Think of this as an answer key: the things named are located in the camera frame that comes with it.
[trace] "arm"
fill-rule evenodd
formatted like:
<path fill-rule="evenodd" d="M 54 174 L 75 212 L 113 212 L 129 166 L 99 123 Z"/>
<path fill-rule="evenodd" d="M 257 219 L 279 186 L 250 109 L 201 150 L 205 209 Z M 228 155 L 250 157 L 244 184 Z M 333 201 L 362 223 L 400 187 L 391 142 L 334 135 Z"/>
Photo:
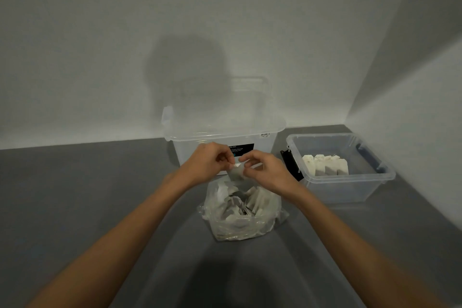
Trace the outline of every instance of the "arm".
<path fill-rule="evenodd" d="M 201 144 L 179 170 L 115 228 L 68 265 L 27 306 L 108 307 L 154 230 L 189 188 L 234 165 L 226 145 Z"/>
<path fill-rule="evenodd" d="M 251 151 L 244 174 L 297 206 L 368 307 L 445 307 L 420 282 L 396 267 L 298 183 L 280 159 Z M 263 167 L 250 168 L 257 163 Z"/>

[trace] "plastic storage box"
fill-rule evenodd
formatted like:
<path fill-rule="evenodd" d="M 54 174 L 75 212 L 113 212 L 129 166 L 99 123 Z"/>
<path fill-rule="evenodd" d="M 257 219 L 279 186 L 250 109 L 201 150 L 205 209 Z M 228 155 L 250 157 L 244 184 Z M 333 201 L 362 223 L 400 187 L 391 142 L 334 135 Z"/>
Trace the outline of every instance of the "plastic storage box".
<path fill-rule="evenodd" d="M 360 202 L 396 176 L 356 134 L 291 134 L 287 145 L 303 175 L 300 181 L 325 203 Z M 302 160 L 306 154 L 338 155 L 348 162 L 349 175 L 313 176 Z"/>
<path fill-rule="evenodd" d="M 228 145 L 234 156 L 271 152 L 286 122 L 274 107 L 262 77 L 229 77 L 225 82 L 188 79 L 176 84 L 164 107 L 164 137 L 172 140 L 180 164 L 203 142 Z"/>

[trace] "black label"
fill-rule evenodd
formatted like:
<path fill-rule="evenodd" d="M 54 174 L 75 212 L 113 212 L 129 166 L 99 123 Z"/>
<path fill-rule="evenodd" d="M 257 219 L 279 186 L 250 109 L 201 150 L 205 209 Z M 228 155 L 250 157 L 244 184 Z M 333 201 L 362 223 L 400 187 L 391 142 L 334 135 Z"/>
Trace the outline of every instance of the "black label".
<path fill-rule="evenodd" d="M 234 156 L 242 156 L 243 154 L 248 153 L 254 149 L 253 144 L 245 144 L 245 145 L 234 145 L 230 146 L 231 152 L 234 153 Z"/>

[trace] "plastic bag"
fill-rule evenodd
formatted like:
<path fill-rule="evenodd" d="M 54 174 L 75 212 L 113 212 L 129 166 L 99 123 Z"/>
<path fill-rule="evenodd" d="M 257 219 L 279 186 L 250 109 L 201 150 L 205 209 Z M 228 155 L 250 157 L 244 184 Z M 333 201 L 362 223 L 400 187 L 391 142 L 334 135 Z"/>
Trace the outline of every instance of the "plastic bag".
<path fill-rule="evenodd" d="M 244 240 L 264 235 L 288 216 L 281 208 L 279 195 L 252 181 L 246 181 L 245 185 L 231 182 L 225 176 L 211 181 L 207 186 L 205 202 L 198 207 L 198 211 L 209 221 L 218 241 Z"/>

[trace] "white wall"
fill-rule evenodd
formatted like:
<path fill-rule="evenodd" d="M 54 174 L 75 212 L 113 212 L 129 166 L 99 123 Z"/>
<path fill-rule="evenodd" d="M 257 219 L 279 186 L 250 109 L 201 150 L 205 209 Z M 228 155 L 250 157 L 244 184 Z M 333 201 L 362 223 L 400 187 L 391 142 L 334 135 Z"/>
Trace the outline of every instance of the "white wall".
<path fill-rule="evenodd" d="M 462 229 L 462 4 L 402 0 L 346 125 Z"/>
<path fill-rule="evenodd" d="M 268 77 L 288 126 L 343 123 L 399 3 L 0 0 L 0 148 L 159 137 L 188 71 Z"/>

